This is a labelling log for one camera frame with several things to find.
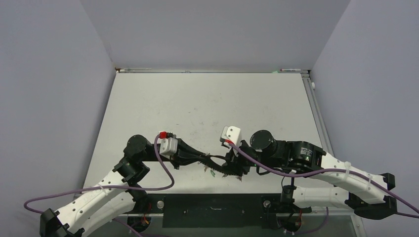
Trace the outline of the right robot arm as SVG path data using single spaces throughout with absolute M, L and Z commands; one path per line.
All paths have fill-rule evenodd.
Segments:
M 242 173 L 254 166 L 283 177 L 329 183 L 328 188 L 284 186 L 279 205 L 285 211 L 296 207 L 334 207 L 372 220 L 397 213 L 396 198 L 389 193 L 395 187 L 395 178 L 390 173 L 370 174 L 311 143 L 276 140 L 267 130 L 257 131 L 246 143 L 239 128 L 227 126 L 220 142 L 231 150 L 227 163 Z

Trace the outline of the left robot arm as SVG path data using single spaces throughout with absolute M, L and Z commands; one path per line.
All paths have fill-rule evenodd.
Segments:
M 210 156 L 200 152 L 171 133 L 161 132 L 154 143 L 142 135 L 129 138 L 121 160 L 95 186 L 86 188 L 69 204 L 47 209 L 40 217 L 42 237 L 86 237 L 117 216 L 147 206 L 148 191 L 163 191 L 174 186 L 174 177 L 164 165 L 168 158 L 174 167 L 195 162 L 209 164 Z M 164 187 L 143 188 L 139 182 L 148 174 L 148 159 L 157 160 L 171 183 Z

